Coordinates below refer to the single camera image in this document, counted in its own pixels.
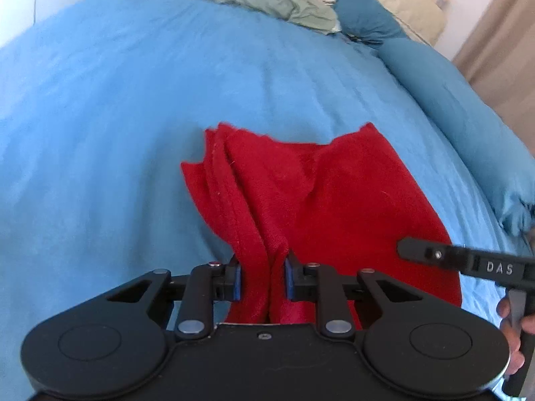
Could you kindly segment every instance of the finger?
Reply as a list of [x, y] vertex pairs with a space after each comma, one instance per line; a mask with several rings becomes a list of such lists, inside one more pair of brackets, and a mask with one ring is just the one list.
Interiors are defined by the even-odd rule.
[[535, 335], [535, 314], [523, 317], [521, 325], [523, 331]]
[[507, 297], [503, 297], [498, 302], [498, 305], [496, 306], [496, 312], [502, 318], [509, 316], [509, 313], [511, 312], [511, 302]]
[[511, 360], [505, 371], [506, 375], [512, 375], [524, 365], [525, 357], [520, 351], [511, 354]]
[[512, 353], [520, 350], [520, 336], [513, 330], [511, 324], [507, 320], [502, 320], [500, 324], [500, 330], [505, 335], [509, 349]]

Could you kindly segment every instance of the black robotic gripper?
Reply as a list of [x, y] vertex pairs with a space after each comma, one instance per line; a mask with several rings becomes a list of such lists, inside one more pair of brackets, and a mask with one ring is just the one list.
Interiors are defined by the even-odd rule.
[[[398, 251], [520, 290], [522, 314], [530, 310], [533, 259], [412, 238]], [[342, 276], [293, 254], [285, 268], [287, 297], [314, 302], [315, 325], [214, 326], [213, 301], [240, 299], [234, 258], [184, 276], [156, 269], [43, 321], [21, 347], [31, 401], [496, 399], [509, 348], [492, 324], [373, 269]], [[530, 389], [533, 345], [524, 335], [526, 372], [506, 382], [517, 396]]]

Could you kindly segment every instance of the red cloth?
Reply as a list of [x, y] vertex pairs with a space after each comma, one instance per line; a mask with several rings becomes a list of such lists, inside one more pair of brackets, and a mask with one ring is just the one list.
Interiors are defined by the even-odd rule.
[[227, 321], [312, 322], [314, 306], [285, 298], [284, 259], [371, 267], [461, 304], [458, 274], [400, 259], [405, 236], [450, 243], [410, 172], [368, 123], [328, 145], [277, 142], [220, 124], [202, 163], [183, 163], [204, 220], [242, 265], [242, 299]]

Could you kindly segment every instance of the screw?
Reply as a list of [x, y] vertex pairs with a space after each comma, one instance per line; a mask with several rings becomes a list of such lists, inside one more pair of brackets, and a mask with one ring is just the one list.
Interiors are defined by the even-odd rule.
[[263, 332], [258, 334], [258, 338], [261, 341], [269, 341], [273, 336], [271, 336], [271, 333]]
[[343, 335], [344, 333], [349, 332], [352, 327], [351, 323], [346, 320], [331, 320], [325, 325], [325, 328], [328, 331], [337, 335]]
[[187, 335], [196, 335], [204, 330], [204, 323], [199, 320], [184, 320], [178, 324], [178, 329]]

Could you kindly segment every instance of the blue bedspread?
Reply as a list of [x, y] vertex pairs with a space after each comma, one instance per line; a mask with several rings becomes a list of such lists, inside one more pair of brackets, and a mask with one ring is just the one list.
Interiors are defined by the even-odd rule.
[[[154, 268], [228, 259], [179, 169], [219, 121], [318, 143], [371, 121], [454, 243], [529, 254], [372, 49], [210, 1], [86, 0], [0, 49], [0, 399], [31, 393], [18, 351], [39, 321]], [[500, 292], [462, 284], [496, 321]]]

